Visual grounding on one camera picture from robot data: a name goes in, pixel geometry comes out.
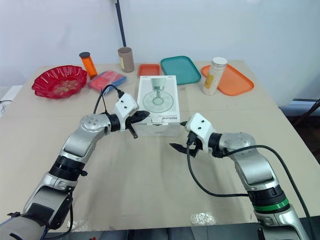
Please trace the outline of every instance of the black cable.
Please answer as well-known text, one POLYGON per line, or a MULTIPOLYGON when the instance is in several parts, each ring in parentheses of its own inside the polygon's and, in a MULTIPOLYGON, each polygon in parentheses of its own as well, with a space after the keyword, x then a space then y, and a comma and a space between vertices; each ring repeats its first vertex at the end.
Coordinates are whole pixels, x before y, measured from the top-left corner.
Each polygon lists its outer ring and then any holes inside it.
POLYGON ((98 97, 98 100, 95 103, 93 114, 96 114, 100 99, 101 99, 102 95, 104 94, 105 90, 107 90, 108 87, 113 87, 118 92, 119 98, 124 94, 123 91, 119 90, 115 85, 108 84, 107 86, 104 87, 104 89, 101 90, 101 92, 99 94, 99 97, 98 97))
POLYGON ((246 193, 232 193, 232 194, 219 194, 219 193, 213 193, 211 191, 208 191, 207 189, 205 189, 200 182, 198 181, 198 179, 196 178, 194 171, 192 170, 191 167, 191 161, 190 161, 190 149, 189 149, 190 145, 187 144, 186 145, 186 158, 188 161, 188 167, 189 167, 189 171, 190 174, 193 178, 193 180, 195 181, 195 183, 207 194, 214 196, 214 197, 222 197, 222 198, 226 198, 226 197, 248 197, 249 195, 246 193))
POLYGON ((276 150, 274 150, 273 148, 271 148, 269 146, 265 146, 265 145, 252 145, 252 146, 247 146, 247 147, 243 147, 243 148, 239 148, 237 150, 233 150, 233 151, 227 152, 227 153, 224 154, 224 157, 227 157, 227 156, 232 155, 232 154, 239 153, 241 151, 245 151, 245 150, 249 150, 249 149, 257 149, 257 148, 267 149, 267 150, 271 151, 279 159, 279 161, 280 161, 282 167, 284 168, 284 171, 287 174, 287 176, 288 176, 288 178, 290 180, 290 183, 292 184, 292 187, 293 187, 293 189, 294 189, 294 191, 295 191, 295 193, 296 193, 296 195, 297 195, 297 197, 298 197, 298 199, 299 199, 299 201, 300 201, 300 203, 302 205, 303 211, 305 213, 306 219, 307 219, 308 224, 309 224, 311 237, 312 237, 313 240, 316 240, 315 231, 314 231, 313 225, 311 223, 310 213, 309 213, 308 208, 307 208, 307 206, 305 204, 305 201, 303 200, 303 198, 302 198, 302 196, 301 196, 301 194, 300 194, 300 192, 299 192, 299 190, 298 190, 298 188, 297 188, 297 186, 295 184, 295 181, 292 178, 292 176, 291 176, 291 174, 290 174, 290 172, 289 172, 284 160, 276 152, 276 150))
POLYGON ((60 239, 66 235, 68 235, 71 230, 72 230, 72 226, 74 224, 74 210, 72 208, 72 204, 71 204, 71 207, 70 207, 70 226, 69 226, 69 229, 68 231, 66 231, 65 233, 61 234, 61 235, 58 235, 58 236, 52 236, 52 237, 45 237, 44 239, 48 239, 48 240, 54 240, 54 239, 60 239))
POLYGON ((121 32, 121 38, 122 38, 122 44, 123 44, 124 47, 126 47, 127 46, 126 37, 125 37, 124 25, 122 23, 122 16, 121 16, 119 0, 116 0, 115 9, 116 9, 116 15, 118 17, 119 28, 120 28, 120 32, 121 32))

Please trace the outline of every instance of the orange plate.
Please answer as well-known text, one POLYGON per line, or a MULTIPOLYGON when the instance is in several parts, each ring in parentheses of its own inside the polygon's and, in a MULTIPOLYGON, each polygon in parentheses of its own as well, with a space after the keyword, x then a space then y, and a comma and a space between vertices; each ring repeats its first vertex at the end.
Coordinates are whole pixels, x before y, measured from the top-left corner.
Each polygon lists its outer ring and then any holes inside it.
MULTIPOLYGON (((207 77, 210 69, 210 65, 204 66, 201 69, 203 76, 207 77)), ((225 95, 237 96, 251 91, 255 87, 255 84, 229 64, 226 65, 224 73, 221 77, 218 89, 225 95)))
POLYGON ((138 76, 157 76, 160 73, 159 64, 141 64, 138 70, 138 76))

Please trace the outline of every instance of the red bowl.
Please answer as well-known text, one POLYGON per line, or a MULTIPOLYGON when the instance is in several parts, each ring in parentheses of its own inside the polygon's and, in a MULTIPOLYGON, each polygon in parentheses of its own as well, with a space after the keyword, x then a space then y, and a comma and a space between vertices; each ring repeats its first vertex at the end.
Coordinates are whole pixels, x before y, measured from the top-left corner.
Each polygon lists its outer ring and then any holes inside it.
POLYGON ((68 98, 86 84, 87 72, 79 66, 58 66, 45 71, 34 80, 32 90, 39 97, 68 98))

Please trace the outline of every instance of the table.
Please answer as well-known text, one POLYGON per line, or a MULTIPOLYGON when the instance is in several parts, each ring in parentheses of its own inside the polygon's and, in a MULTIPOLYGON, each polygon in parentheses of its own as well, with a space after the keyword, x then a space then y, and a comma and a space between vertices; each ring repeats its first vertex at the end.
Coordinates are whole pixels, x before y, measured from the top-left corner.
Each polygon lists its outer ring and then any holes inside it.
MULTIPOLYGON (((209 61, 195 62, 200 70, 209 61)), ((274 148, 286 162, 312 216, 320 215, 320 166, 294 128, 278 109, 263 86, 242 60, 229 62, 249 79, 255 88, 239 96, 217 92, 204 95, 199 83, 178 86, 181 120, 199 112, 223 132, 246 132, 258 144, 274 148)), ((66 99, 37 97, 31 90, 36 76, 53 66, 40 67, 25 83, 8 111, 0 119, 0 222, 9 212, 21 211, 44 172, 54 163, 65 140, 90 114, 97 92, 83 88, 66 99)), ((119 64, 97 64, 98 72, 114 70, 119 64)), ((137 97, 135 71, 121 89, 137 97)), ((116 92, 105 98, 113 109, 116 92)), ((187 133, 179 137, 139 137, 114 132, 101 139, 85 166, 88 176, 79 177, 74 191, 74 231, 106 231, 191 226, 191 215, 211 213, 213 224, 252 223, 257 219, 246 197, 218 198, 204 192, 190 176, 186 156, 168 143, 185 144, 187 133)), ((259 150, 270 161, 282 189, 304 217, 299 200, 272 153, 259 150)), ((195 175, 215 193, 244 193, 229 158, 214 159, 200 152, 191 160, 195 175)), ((67 220, 58 232, 67 229, 67 220)))

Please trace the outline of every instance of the white box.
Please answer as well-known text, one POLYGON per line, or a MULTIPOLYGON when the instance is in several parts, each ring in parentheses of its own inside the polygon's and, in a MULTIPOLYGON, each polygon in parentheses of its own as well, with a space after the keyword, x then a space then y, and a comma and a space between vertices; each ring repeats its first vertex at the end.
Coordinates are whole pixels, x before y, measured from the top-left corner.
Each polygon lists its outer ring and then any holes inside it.
POLYGON ((139 110, 150 115, 135 124, 140 137, 177 137, 180 133, 180 110, 176 76, 141 76, 139 110))

